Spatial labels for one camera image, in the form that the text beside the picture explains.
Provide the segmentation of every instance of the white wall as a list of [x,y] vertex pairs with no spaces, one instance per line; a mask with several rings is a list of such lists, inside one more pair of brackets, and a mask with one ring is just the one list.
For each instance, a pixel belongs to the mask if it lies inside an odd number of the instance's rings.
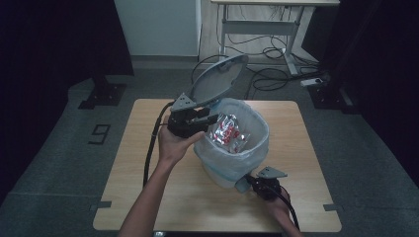
[[201,0],[115,0],[131,55],[197,56]]

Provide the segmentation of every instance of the gray surface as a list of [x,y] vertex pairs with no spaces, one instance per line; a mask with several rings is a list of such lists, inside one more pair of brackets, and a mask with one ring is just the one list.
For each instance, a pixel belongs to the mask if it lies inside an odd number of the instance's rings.
[[[190,73],[137,69],[135,77],[109,77],[127,83],[122,101],[93,111],[77,110],[92,82],[72,87],[54,131],[0,208],[0,236],[115,236],[92,224],[132,104],[138,98],[177,98],[189,88]],[[246,72],[228,97],[243,99],[250,77]],[[418,188],[361,116],[316,110],[298,81],[254,99],[297,102],[339,209],[341,232],[306,236],[419,236]],[[111,125],[104,145],[88,144],[98,139],[91,135],[96,124]]]

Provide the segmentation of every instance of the forearm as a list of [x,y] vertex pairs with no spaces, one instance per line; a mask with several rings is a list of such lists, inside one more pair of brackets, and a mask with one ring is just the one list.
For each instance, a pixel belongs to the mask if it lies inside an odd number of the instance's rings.
[[301,232],[295,227],[290,216],[285,213],[275,214],[275,218],[289,237],[300,237]]
[[164,188],[173,167],[159,163],[130,209],[119,236],[152,236]]

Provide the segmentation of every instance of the wooden table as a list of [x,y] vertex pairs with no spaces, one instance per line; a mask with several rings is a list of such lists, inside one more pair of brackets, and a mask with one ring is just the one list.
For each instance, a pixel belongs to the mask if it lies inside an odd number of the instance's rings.
[[[282,48],[284,59],[291,75],[297,75],[295,61],[291,56],[293,51],[293,42],[298,32],[304,7],[335,7],[339,5],[339,0],[211,0],[223,6],[222,10],[222,28],[221,28],[221,46],[219,54],[225,54],[225,35],[241,34],[241,35],[268,35],[268,36],[289,36],[286,48]],[[297,6],[298,13],[293,21],[230,21],[228,20],[228,5],[280,5],[280,6]]]
[[[111,207],[97,210],[94,227],[120,229],[142,188],[144,160],[155,120],[168,100],[137,100],[126,125],[102,201]],[[270,127],[269,153],[255,173],[272,166],[288,173],[280,179],[292,197],[301,231],[338,232],[335,210],[323,204],[333,200],[295,102],[246,101]],[[158,143],[150,173],[158,159]],[[280,232],[263,201],[249,191],[223,189],[205,172],[190,147],[169,178],[155,225],[156,231]]]

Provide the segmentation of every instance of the black curtain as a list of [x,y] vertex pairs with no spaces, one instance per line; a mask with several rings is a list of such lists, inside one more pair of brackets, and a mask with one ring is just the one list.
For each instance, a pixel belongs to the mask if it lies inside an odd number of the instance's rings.
[[113,0],[1,1],[0,33],[2,201],[61,116],[69,87],[94,73],[133,72]]
[[419,186],[418,5],[341,0],[322,66]]

